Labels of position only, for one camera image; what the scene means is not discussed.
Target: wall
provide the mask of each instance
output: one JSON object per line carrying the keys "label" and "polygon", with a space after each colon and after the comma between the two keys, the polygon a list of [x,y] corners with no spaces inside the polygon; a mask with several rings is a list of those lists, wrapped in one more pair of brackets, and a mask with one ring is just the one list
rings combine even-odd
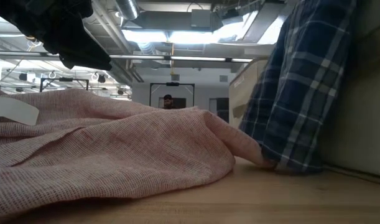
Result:
{"label": "wall", "polygon": [[[154,85],[152,90],[155,90],[158,86]],[[191,92],[192,86],[186,86]],[[149,105],[149,83],[138,83],[134,84],[132,87],[132,101],[142,103],[144,105]],[[192,106],[192,94],[184,88],[184,86],[164,86],[161,85],[158,89],[153,92],[151,96],[151,106],[158,107],[158,100],[164,95],[170,94],[174,98],[186,98],[187,107]],[[228,85],[227,86],[206,86],[206,85],[195,85],[195,106],[200,109],[209,109],[209,99],[210,98],[222,98],[228,97]]]}

